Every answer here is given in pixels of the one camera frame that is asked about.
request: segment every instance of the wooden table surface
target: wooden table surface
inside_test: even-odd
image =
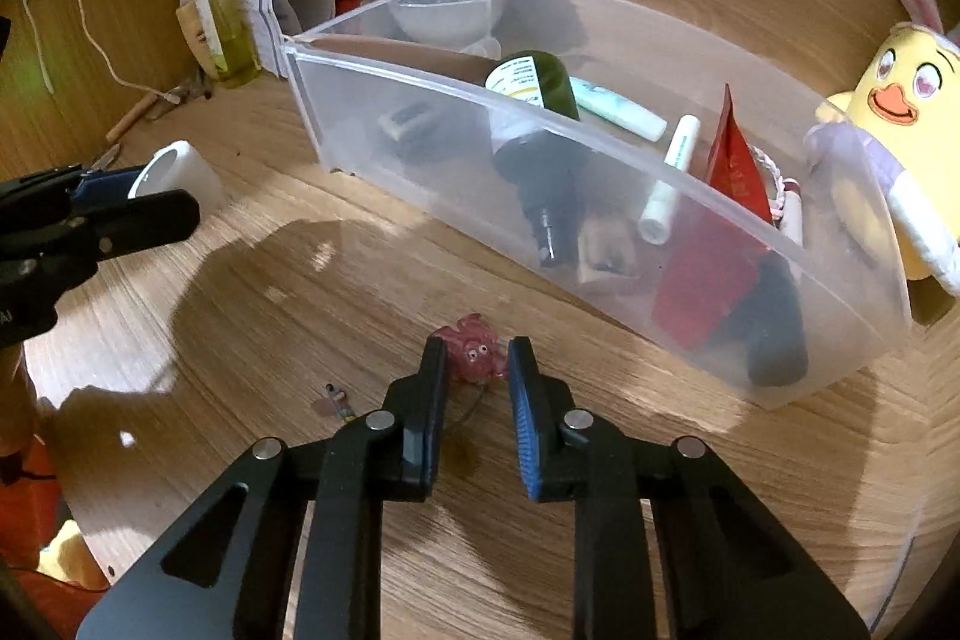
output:
[[[183,244],[105,263],[28,345],[64,493],[119,576],[254,439],[336,428],[327,381],[376,408],[424,338],[469,311],[530,335],[546,371],[629,434],[705,437],[872,620],[928,491],[918,350],[776,411],[355,177],[325,173],[264,76],[128,135],[124,163],[191,140],[229,203]],[[454,394],[454,403],[464,401]],[[467,427],[473,469],[385,511],[385,637],[567,637],[572,507],[524,498],[509,395]]]

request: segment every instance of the red cloth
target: red cloth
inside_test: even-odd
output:
[[[54,474],[46,445],[36,437],[24,456],[23,471]],[[40,550],[56,536],[58,501],[56,480],[21,477],[13,485],[0,485],[0,557],[54,631],[64,640],[74,640],[80,622],[104,591],[88,591],[35,572]]]

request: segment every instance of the transparent plastic storage box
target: transparent plastic storage box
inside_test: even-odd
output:
[[[576,122],[476,84],[306,42],[320,34],[494,58],[498,49],[546,50],[572,76],[620,92],[669,127],[651,145],[586,112]],[[309,31],[286,54],[325,167],[417,205],[765,407],[821,389],[904,340],[904,271],[856,130],[792,77],[707,31],[620,0],[382,0]],[[702,173],[725,83],[749,142],[800,181],[804,247],[664,165],[673,129],[690,113],[701,119],[691,172]],[[411,133],[397,135],[411,119]],[[805,140],[818,119],[837,122]],[[535,142],[520,165],[493,154],[491,129],[505,127]],[[658,181],[677,191],[676,208],[666,242],[648,244],[637,220]],[[552,204],[553,241],[566,248],[555,266],[541,264],[543,229],[521,203],[531,191]]]

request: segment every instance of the metal bolt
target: metal bolt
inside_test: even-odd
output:
[[[593,416],[587,410],[568,410],[563,423],[570,429],[589,429],[593,426]]]
[[[269,461],[275,456],[280,456],[280,451],[283,450],[283,443],[280,442],[276,437],[264,437],[263,439],[258,439],[257,442],[253,443],[253,458],[259,458],[261,461]]]
[[[707,453],[707,443],[699,437],[681,437],[677,440],[677,450],[680,456],[699,458]]]
[[[373,429],[374,432],[382,432],[383,429],[390,429],[397,418],[394,418],[394,414],[390,410],[373,410],[366,420],[368,429]]]

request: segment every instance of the white cable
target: white cable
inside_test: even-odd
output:
[[[779,223],[779,220],[784,216],[784,201],[786,199],[784,175],[781,175],[779,167],[774,163],[774,160],[763,152],[763,150],[757,148],[755,145],[750,145],[750,151],[754,154],[755,162],[764,167],[767,172],[770,172],[770,176],[773,178],[776,198],[767,199],[767,201],[770,203],[770,217],[773,218],[774,223]]]
[[[37,60],[40,61],[40,73],[43,74],[43,84],[47,87],[47,92],[50,95],[54,95],[54,84],[50,81],[50,74],[47,73],[47,64],[43,60],[43,47],[40,47],[40,32],[37,30],[37,21],[34,20],[34,14],[30,11],[30,4],[27,4],[27,0],[21,0],[23,2],[23,11],[27,15],[27,20],[30,20],[30,28],[34,32],[34,47],[37,48]]]
[[[138,91],[152,92],[152,94],[158,95],[161,98],[165,98],[165,100],[169,101],[171,104],[179,104],[179,102],[181,102],[179,95],[172,94],[171,92],[162,92],[156,88],[151,88],[149,85],[139,85],[136,82],[128,82],[118,76],[117,72],[113,68],[113,63],[110,61],[109,55],[107,55],[107,52],[100,47],[100,45],[97,43],[97,40],[93,38],[93,35],[90,33],[90,29],[86,25],[86,11],[83,9],[82,0],[77,0],[77,8],[80,9],[80,27],[83,28],[83,34],[85,35],[86,40],[93,45],[94,49],[96,49],[104,59],[104,63],[107,64],[107,69],[110,72],[110,76],[113,77],[114,82],[127,88],[135,88]]]

